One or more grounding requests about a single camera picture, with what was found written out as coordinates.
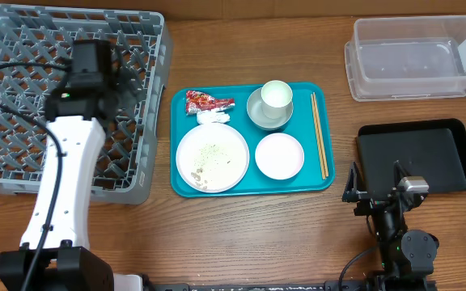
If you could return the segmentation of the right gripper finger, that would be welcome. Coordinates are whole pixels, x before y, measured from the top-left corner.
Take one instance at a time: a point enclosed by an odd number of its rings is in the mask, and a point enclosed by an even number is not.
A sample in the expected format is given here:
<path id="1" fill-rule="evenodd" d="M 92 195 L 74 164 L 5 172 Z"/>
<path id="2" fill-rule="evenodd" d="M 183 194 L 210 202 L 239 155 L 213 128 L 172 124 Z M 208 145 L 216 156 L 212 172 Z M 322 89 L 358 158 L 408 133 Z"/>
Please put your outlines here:
<path id="1" fill-rule="evenodd" d="M 345 190 L 341 200 L 347 203 L 354 203 L 367 198 L 366 185 L 356 162 L 352 162 L 349 168 L 349 175 L 345 185 Z"/>
<path id="2" fill-rule="evenodd" d="M 402 167 L 399 160 L 396 160 L 393 163 L 393 166 L 394 166 L 394 170 L 393 170 L 394 183 L 395 183 L 396 189 L 398 189 L 400 187 L 401 180 L 404 177 L 408 177 L 409 172 L 405 168 Z"/>

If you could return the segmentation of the small pink bowl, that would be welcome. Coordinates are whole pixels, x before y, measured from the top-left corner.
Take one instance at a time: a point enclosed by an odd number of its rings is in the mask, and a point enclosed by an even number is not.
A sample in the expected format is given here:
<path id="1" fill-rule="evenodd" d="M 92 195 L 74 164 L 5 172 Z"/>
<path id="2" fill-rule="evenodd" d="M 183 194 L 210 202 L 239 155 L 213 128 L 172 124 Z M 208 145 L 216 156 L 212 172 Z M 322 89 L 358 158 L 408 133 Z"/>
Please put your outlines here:
<path id="1" fill-rule="evenodd" d="M 297 139 L 286 133 L 272 133 L 258 143 L 255 161 L 265 176 L 284 180 L 293 178 L 301 171 L 305 155 Z"/>

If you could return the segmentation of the red snack wrapper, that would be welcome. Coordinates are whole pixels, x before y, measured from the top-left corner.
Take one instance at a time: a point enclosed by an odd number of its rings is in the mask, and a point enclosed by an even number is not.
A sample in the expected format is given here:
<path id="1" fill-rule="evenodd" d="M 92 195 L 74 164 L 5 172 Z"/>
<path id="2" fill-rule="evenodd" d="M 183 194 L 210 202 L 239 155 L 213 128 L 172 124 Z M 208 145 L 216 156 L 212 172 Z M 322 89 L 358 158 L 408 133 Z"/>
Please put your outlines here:
<path id="1" fill-rule="evenodd" d="M 212 95 L 201 91 L 186 91 L 185 112 L 196 115 L 198 112 L 222 112 L 235 106 L 234 99 L 216 99 Z"/>

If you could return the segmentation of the cream cup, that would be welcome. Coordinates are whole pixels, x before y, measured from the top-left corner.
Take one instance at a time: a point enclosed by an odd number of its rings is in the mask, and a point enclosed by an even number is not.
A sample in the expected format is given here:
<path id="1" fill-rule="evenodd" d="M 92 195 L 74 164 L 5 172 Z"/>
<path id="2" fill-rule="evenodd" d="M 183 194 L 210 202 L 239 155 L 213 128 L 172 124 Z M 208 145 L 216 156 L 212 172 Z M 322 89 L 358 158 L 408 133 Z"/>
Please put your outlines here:
<path id="1" fill-rule="evenodd" d="M 286 114 L 292 104 L 293 91 L 290 86 L 280 80 L 267 82 L 261 88 L 262 111 L 271 119 L 277 119 Z"/>

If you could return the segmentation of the white napkin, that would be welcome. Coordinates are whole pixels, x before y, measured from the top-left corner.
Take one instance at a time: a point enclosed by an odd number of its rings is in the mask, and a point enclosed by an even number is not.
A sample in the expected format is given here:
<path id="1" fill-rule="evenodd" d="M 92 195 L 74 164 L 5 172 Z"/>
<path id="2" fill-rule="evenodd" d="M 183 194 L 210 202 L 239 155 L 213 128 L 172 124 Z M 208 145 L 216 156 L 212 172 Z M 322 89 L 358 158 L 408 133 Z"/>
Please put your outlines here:
<path id="1" fill-rule="evenodd" d="M 230 121 L 230 115 L 225 112 L 202 111 L 197 113 L 198 124 L 220 123 L 225 124 Z"/>

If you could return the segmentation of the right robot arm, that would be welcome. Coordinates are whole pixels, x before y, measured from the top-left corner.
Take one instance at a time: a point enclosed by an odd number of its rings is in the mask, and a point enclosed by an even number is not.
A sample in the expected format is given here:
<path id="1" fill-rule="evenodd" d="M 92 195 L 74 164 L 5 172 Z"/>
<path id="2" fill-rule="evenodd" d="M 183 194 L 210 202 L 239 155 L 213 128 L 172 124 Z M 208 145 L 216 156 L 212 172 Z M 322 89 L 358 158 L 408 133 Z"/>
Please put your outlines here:
<path id="1" fill-rule="evenodd" d="M 435 290 L 436 283 L 427 276 L 434 272 L 439 240 L 423 230 L 411 230 L 404 213 L 420 206 L 428 196 L 429 185 L 421 176 L 410 175 L 394 162 L 396 185 L 378 196 L 366 190 L 358 166 L 353 163 L 342 200 L 355 203 L 354 215 L 365 217 L 366 226 L 376 240 L 371 247 L 349 261 L 341 271 L 339 290 Z M 343 283 L 348 268 L 374 251 L 380 253 L 381 271 L 370 272 L 352 287 Z"/>

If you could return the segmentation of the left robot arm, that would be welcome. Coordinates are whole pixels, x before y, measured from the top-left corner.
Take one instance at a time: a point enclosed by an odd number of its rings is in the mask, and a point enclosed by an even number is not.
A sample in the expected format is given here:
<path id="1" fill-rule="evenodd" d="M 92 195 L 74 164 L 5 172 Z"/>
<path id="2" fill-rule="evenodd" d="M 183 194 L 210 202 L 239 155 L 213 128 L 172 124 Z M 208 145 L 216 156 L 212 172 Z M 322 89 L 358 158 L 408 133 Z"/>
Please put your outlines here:
<path id="1" fill-rule="evenodd" d="M 113 272 L 90 252 L 87 217 L 95 166 L 108 126 L 143 96 L 107 40 L 76 40 L 64 76 L 44 102 L 46 159 L 19 249 L 0 254 L 9 290 L 147 290 L 141 275 Z"/>

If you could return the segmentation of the wooden chopstick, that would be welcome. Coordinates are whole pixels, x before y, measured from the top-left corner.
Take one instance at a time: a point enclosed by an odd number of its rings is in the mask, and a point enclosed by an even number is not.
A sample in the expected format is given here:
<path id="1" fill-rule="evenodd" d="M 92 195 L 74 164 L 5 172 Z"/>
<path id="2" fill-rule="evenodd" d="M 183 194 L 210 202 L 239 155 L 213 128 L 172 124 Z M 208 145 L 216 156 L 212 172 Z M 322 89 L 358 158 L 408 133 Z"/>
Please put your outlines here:
<path id="1" fill-rule="evenodd" d="M 313 92 L 311 95 L 311 105 L 314 111 L 314 122 L 315 122 L 315 128 L 316 128 L 316 139 L 317 139 L 317 145 L 318 145 L 318 151 L 321 159 L 321 166 L 322 166 L 322 176 L 323 179 L 327 179 L 329 177 L 329 171 L 328 171 L 328 164 L 327 164 L 327 159 L 326 159 L 326 151 L 324 147 L 324 138 L 323 138 L 323 133 L 322 133 L 322 128 L 321 128 L 321 123 L 320 123 L 320 115 L 319 115 L 319 109 L 317 106 L 317 98 L 316 98 L 316 93 Z"/>
<path id="2" fill-rule="evenodd" d="M 322 132 L 321 132 L 320 117 L 319 117 L 319 111 L 317 108 L 315 92 L 311 94 L 311 107 L 313 111 L 313 118 L 314 118 L 314 124 L 315 124 L 316 142 L 317 142 L 317 147 L 318 147 L 318 152 L 319 152 L 321 174 L 322 174 L 322 179 L 325 180 L 328 177 L 328 168 L 325 166 L 325 161 L 324 161 L 323 137 L 322 137 Z"/>

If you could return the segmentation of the grey dish rack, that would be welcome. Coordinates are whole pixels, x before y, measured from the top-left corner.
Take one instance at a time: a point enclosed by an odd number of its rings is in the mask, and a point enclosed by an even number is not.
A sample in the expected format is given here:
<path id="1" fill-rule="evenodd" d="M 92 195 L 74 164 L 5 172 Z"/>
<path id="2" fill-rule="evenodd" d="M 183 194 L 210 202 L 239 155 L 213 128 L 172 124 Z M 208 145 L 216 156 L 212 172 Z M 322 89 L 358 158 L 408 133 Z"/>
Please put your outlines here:
<path id="1" fill-rule="evenodd" d="M 92 180 L 94 201 L 139 205 L 150 191 L 156 122 L 173 42 L 164 17 L 117 11 L 0 4 L 0 194 L 35 193 L 45 163 L 44 102 L 61 81 L 52 70 L 76 40 L 106 40 L 136 88 L 109 125 Z"/>

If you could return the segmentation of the teal serving tray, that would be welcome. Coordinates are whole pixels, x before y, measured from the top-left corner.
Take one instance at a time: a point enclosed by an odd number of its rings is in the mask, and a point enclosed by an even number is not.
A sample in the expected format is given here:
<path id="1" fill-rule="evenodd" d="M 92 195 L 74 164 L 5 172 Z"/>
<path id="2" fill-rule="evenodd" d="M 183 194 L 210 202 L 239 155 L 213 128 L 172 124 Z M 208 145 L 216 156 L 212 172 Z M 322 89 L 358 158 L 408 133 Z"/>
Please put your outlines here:
<path id="1" fill-rule="evenodd" d="M 218 196 L 264 195 L 289 192 L 312 192 L 328 188 L 335 179 L 336 169 L 333 157 L 332 141 L 328 126 L 328 113 L 324 92 L 312 82 L 292 82 L 294 112 L 282 129 L 283 133 L 296 138 L 304 149 L 304 164 L 301 171 L 293 178 L 275 180 L 262 174 L 254 161 L 255 148 L 259 141 L 268 133 L 257 128 L 249 119 L 247 101 L 249 95 L 261 88 L 256 85 L 211 86 L 198 87 L 196 90 L 212 95 L 216 99 L 235 100 L 235 107 L 228 113 L 231 121 L 228 123 L 236 129 L 247 142 L 250 151 L 250 163 L 243 179 L 233 188 L 219 192 Z M 170 145 L 170 177 L 173 190 L 187 198 L 208 197 L 208 193 L 199 192 L 190 187 L 176 168 L 176 150 L 184 135 L 197 126 L 195 116 L 185 113 L 185 98 L 187 88 L 175 93 L 171 104 L 171 145 Z M 320 124 L 324 140 L 325 157 L 328 166 L 328 177 L 321 174 L 319 150 L 316 141 L 316 131 L 312 113 L 311 95 L 316 96 Z"/>

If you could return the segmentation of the right wooden chopstick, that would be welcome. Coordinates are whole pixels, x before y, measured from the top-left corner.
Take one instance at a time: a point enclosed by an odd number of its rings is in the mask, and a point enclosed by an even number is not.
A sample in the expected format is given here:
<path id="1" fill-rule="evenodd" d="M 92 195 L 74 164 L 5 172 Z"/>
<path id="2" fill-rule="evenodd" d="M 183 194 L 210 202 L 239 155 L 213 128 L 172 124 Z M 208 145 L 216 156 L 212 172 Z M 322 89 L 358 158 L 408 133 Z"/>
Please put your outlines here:
<path id="1" fill-rule="evenodd" d="M 328 171 L 328 164 L 327 164 L 327 159 L 326 159 L 326 151 L 324 147 L 324 138 L 323 138 L 323 133 L 322 133 L 322 128 L 321 128 L 321 123 L 320 123 L 320 115 L 319 115 L 319 109 L 317 106 L 317 98 L 316 98 L 316 93 L 313 92 L 311 95 L 311 105 L 314 111 L 314 122 L 315 122 L 315 128 L 316 128 L 316 139 L 317 139 L 317 145 L 318 145 L 318 151 L 321 159 L 321 166 L 322 166 L 322 176 L 323 179 L 327 179 L 329 177 L 329 171 Z"/>

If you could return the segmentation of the clear plastic bin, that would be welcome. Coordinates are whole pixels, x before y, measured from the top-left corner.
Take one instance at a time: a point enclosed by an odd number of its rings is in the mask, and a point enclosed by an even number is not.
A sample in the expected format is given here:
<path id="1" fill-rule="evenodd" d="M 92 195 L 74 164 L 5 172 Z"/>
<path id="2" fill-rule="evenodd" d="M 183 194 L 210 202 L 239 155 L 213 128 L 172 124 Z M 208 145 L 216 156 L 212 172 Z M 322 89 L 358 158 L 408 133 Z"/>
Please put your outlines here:
<path id="1" fill-rule="evenodd" d="M 345 44 L 358 102 L 466 96 L 466 15 L 358 19 Z"/>

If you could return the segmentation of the grey-green bowl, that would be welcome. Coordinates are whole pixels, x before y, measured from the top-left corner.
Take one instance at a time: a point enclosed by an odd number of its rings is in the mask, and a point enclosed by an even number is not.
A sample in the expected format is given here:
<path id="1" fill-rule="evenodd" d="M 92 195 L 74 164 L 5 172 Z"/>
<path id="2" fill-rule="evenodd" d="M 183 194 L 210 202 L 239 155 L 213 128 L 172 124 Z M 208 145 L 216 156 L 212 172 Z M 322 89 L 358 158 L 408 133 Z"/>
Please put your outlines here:
<path id="1" fill-rule="evenodd" d="M 247 113 L 255 126 L 265 131 L 273 131 L 282 128 L 290 120 L 294 111 L 294 105 L 290 103 L 286 107 L 283 116 L 278 117 L 277 119 L 271 119 L 263 113 L 262 104 L 261 88 L 257 88 L 248 97 Z"/>

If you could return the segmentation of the large white plate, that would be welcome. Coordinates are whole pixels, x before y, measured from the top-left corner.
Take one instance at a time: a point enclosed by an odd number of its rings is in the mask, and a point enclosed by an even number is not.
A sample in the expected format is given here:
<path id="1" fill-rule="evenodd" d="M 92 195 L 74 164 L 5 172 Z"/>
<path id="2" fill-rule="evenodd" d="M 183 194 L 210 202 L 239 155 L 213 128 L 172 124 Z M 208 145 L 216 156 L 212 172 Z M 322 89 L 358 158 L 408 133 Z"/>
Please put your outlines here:
<path id="1" fill-rule="evenodd" d="M 244 137 L 226 124 L 201 124 L 189 130 L 176 148 L 182 180 L 202 193 L 232 189 L 245 176 L 250 151 Z"/>

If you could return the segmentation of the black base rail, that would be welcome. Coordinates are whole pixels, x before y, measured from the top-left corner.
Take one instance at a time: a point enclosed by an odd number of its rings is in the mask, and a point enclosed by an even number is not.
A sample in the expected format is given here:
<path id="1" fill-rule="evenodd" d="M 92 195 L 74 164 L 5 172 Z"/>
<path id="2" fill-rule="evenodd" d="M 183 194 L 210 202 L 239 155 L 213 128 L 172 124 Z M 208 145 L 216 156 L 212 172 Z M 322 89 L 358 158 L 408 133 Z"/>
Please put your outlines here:
<path id="1" fill-rule="evenodd" d="M 344 280 L 339 288 L 337 280 L 327 280 L 324 283 L 312 285 L 188 285 L 188 284 L 153 284 L 146 290 L 155 291 L 367 291 L 377 290 L 378 285 L 371 286 L 364 280 Z"/>

